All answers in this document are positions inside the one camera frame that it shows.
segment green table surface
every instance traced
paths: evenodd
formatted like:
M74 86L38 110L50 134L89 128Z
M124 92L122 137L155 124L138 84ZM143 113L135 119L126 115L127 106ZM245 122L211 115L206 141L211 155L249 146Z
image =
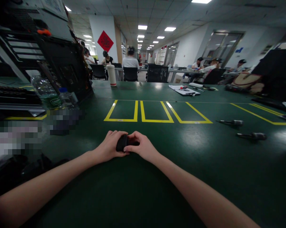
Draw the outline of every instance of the green table surface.
M254 96L216 86L200 96L181 96L168 83L93 81L94 94L82 104L86 117L66 136L43 137L50 159L75 158L96 148L109 130L137 130L175 164L200 178L233 202L262 227L286 227L286 125L274 112L250 105ZM110 116L137 122L104 121ZM145 118L174 123L142 122ZM166 101L183 121L204 121L189 102L212 123L179 123ZM244 108L251 113L230 103ZM243 120L236 129L216 120ZM236 133L263 132L268 140L252 142ZM68 184L24 226L30 227L204 227L202 221L152 164L130 154L97 165Z

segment red paper sign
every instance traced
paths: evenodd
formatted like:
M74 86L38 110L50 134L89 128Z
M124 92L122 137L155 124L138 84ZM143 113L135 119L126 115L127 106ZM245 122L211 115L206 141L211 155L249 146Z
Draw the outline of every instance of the red paper sign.
M114 42L109 38L105 31L102 32L98 39L98 44L103 48L104 51L109 52Z

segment wire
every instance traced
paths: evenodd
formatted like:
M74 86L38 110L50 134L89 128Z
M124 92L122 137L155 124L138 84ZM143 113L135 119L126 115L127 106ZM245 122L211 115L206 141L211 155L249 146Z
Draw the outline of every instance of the wire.
M12 82L12 83L3 83L3 82L0 82L2 84L5 84L5 85L12 85L12 84L19 84L19 85L27 85L29 83L18 83L18 82Z

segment bottle cap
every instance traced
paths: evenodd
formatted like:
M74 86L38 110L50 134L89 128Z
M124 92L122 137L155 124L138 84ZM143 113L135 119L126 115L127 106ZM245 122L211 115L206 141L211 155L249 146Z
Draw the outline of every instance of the bottle cap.
M68 92L67 88L65 88L65 87L59 88L59 91L60 91L60 93Z

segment plastic bottle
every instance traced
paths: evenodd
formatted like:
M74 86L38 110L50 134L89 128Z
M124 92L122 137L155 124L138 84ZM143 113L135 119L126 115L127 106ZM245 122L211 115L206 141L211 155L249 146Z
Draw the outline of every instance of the plastic bottle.
M31 85L42 100L46 110L62 109L62 101L48 79L42 78L39 71L30 74Z
M60 98L63 102L63 105L65 106L65 109L68 109L68 110L79 109L77 102L73 98L72 94L67 91L67 88L65 87L59 88L59 91L61 93Z

